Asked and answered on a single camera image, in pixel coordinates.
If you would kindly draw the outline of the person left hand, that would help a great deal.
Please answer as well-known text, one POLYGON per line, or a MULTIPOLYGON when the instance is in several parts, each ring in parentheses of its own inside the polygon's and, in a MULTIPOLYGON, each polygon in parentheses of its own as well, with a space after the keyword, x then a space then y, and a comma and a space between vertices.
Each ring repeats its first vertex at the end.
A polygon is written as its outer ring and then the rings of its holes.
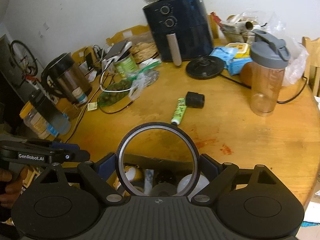
POLYGON ((28 168, 25 166, 20 172, 20 175, 15 181, 12 180, 12 174, 9 171, 1 170, 1 182, 8 183, 4 188, 4 193, 1 194, 1 206, 5 208, 12 208, 20 196, 22 184, 28 174, 28 168))

